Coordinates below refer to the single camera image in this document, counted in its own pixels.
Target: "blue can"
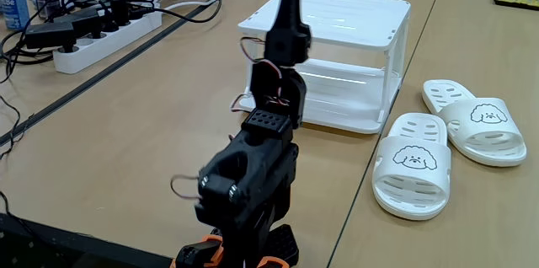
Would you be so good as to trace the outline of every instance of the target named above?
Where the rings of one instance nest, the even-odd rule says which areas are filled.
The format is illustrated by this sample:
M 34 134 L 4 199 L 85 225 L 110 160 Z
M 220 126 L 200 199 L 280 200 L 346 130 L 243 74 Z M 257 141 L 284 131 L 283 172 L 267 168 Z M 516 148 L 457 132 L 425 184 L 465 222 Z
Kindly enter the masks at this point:
M 26 0 L 1 0 L 8 29 L 23 29 L 30 19 Z

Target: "white cable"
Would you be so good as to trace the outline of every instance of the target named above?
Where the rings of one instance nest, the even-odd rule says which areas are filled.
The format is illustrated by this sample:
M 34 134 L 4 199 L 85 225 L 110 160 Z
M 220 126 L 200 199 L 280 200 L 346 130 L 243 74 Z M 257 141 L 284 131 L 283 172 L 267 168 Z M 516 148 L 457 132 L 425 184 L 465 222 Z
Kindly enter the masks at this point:
M 207 2 L 183 2 L 183 3 L 176 3 L 172 6 L 166 7 L 165 10 L 172 10 L 183 6 L 209 6 L 216 2 L 216 0 L 209 0 Z

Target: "power adapter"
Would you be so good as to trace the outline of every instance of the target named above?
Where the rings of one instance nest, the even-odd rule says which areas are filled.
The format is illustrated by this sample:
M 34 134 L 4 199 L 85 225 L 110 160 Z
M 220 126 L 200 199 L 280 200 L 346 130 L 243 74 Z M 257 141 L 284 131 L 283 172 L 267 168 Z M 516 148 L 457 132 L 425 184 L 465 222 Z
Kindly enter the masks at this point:
M 77 38 L 72 23 L 47 23 L 28 27 L 24 43 L 28 49 L 62 46 L 65 53 L 72 53 Z
M 75 36 L 81 38 L 88 33 L 94 39 L 101 37 L 101 19 L 95 8 L 86 8 L 68 15 L 54 19 L 55 23 L 71 23 L 75 29 Z

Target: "desk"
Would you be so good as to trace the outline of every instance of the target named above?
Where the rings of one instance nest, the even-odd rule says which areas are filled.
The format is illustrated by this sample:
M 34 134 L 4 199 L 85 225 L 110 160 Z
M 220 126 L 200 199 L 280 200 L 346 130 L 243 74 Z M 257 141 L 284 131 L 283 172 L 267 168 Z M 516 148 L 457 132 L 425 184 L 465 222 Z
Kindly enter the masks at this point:
M 452 151 L 451 199 L 427 222 L 381 209 L 370 166 L 332 267 L 536 267 L 539 254 L 537 12 L 492 0 L 437 0 L 384 134 L 403 113 L 429 113 L 423 82 L 452 79 L 507 103 L 529 150 L 515 168 L 490 168 Z
M 161 4 L 163 6 L 168 6 L 177 2 L 178 1 L 173 0 L 162 0 Z M 187 14 L 196 8 L 196 6 L 185 6 L 175 9 L 174 12 Z M 35 8 L 31 4 L 29 10 L 30 13 L 35 13 Z M 34 66 L 18 65 L 11 80 L 0 85 L 0 93 L 10 104 L 19 109 L 22 115 L 21 121 L 25 121 L 30 115 L 53 104 L 60 97 L 87 82 L 90 78 L 95 77 L 98 73 L 119 61 L 128 53 L 133 52 L 136 48 L 145 44 L 153 36 L 158 35 L 177 22 L 178 20 L 172 16 L 163 16 L 163 25 L 160 28 L 155 29 L 153 32 L 145 35 L 125 48 L 73 75 L 57 72 L 53 62 Z M 2 20 L 2 23 L 0 23 L 0 38 L 3 38 L 7 33 L 8 31 Z M 2 63 L 0 65 L 2 74 L 3 66 Z M 11 130 L 14 122 L 15 114 L 13 111 L 4 105 L 1 105 L 0 136 Z
M 171 257 L 207 234 L 168 181 L 195 174 L 237 131 L 244 116 L 228 112 L 245 81 L 237 23 L 266 1 L 224 0 L 215 21 L 185 25 L 31 128 L 0 163 L 13 212 Z M 434 0 L 408 1 L 411 51 Z M 328 263 L 377 138 L 314 126 L 296 133 L 301 155 L 284 222 L 302 267 Z

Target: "white slipper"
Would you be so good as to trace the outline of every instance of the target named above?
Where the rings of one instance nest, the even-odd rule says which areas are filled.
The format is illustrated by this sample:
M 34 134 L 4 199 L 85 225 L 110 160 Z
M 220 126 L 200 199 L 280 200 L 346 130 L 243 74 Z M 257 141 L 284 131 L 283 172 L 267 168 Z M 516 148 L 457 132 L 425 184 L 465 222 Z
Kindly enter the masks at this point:
M 423 100 L 447 124 L 453 145 L 470 159 L 496 167 L 526 159 L 524 138 L 502 99 L 479 99 L 457 82 L 429 80 Z
M 384 138 L 372 174 L 378 204 L 398 217 L 427 220 L 449 201 L 451 150 L 444 121 L 435 115 L 401 115 Z

